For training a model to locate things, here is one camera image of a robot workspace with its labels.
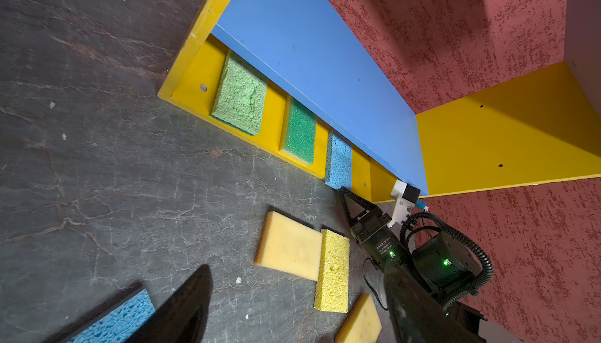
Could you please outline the green cellulose sponge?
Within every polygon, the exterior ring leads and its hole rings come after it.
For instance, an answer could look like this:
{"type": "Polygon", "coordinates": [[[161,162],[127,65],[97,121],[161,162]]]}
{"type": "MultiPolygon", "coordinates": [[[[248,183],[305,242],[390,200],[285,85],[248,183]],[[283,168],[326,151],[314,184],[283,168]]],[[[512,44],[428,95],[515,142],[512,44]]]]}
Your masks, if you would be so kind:
{"type": "Polygon", "coordinates": [[[268,79],[229,50],[211,116],[249,136],[261,131],[268,79]]]}

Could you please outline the blue sponge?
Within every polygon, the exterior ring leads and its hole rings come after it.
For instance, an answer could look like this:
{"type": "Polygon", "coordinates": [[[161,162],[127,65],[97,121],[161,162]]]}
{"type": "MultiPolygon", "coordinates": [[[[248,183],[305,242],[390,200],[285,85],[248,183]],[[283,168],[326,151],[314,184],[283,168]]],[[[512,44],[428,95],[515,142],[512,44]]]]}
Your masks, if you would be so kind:
{"type": "Polygon", "coordinates": [[[147,289],[140,287],[63,342],[125,342],[154,312],[147,289]]]}
{"type": "Polygon", "coordinates": [[[352,187],[352,147],[335,131],[328,137],[324,181],[335,190],[352,187]]]}

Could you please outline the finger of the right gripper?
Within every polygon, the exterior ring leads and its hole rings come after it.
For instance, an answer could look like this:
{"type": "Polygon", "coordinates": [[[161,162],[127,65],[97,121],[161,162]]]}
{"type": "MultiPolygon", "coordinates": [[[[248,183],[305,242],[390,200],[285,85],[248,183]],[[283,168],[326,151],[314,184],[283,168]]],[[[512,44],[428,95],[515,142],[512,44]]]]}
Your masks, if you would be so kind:
{"type": "Polygon", "coordinates": [[[349,226],[353,227],[365,216],[376,209],[376,205],[364,199],[363,197],[354,194],[350,189],[341,187],[337,191],[343,208],[344,217],[347,219],[349,226]]]}

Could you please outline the yellow cellulose sponge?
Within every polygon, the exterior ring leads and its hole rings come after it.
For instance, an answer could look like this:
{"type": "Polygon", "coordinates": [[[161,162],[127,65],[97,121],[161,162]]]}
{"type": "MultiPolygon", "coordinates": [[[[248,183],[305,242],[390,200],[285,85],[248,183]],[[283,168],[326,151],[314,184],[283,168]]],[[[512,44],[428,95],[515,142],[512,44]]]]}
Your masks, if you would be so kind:
{"type": "Polygon", "coordinates": [[[322,254],[314,308],[331,313],[347,313],[350,241],[331,230],[321,231],[322,254]]]}

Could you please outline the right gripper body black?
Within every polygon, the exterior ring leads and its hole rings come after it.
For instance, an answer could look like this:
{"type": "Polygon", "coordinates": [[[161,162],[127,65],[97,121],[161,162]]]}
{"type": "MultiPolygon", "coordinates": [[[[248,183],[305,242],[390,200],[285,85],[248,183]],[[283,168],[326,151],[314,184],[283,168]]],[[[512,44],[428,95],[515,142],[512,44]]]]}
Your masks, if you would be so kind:
{"type": "Polygon", "coordinates": [[[407,250],[388,226],[391,222],[389,214],[364,211],[362,216],[349,222],[353,238],[366,249],[375,267],[385,268],[389,262],[398,265],[407,263],[407,250]]]}

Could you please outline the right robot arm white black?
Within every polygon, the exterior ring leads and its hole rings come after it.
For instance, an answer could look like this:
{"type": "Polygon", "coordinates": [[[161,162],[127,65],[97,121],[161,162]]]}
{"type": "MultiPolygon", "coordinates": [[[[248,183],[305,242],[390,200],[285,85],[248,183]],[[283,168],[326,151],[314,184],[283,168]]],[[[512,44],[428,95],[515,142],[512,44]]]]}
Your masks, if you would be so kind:
{"type": "Polygon", "coordinates": [[[406,185],[389,215],[342,187],[350,232],[382,273],[373,295],[390,315],[399,342],[518,342],[499,324],[460,300],[493,276],[489,255],[468,236],[429,212],[406,185]]]}

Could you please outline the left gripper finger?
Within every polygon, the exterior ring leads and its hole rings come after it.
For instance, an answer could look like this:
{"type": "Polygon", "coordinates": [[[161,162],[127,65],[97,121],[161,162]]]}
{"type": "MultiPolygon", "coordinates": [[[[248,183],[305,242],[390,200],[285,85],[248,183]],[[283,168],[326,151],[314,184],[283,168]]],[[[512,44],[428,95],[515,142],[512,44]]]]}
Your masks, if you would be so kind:
{"type": "Polygon", "coordinates": [[[128,342],[201,342],[208,322],[213,280],[200,266],[128,342]]]}

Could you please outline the tan sponge green scrub back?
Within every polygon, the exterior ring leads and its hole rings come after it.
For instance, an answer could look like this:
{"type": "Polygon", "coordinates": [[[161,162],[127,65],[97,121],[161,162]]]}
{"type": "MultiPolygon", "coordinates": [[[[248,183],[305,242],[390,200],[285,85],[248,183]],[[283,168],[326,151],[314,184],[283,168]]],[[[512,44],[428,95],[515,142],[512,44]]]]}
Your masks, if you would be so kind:
{"type": "Polygon", "coordinates": [[[280,139],[280,153],[303,165],[312,165],[316,128],[316,116],[292,96],[288,96],[280,139]]]}

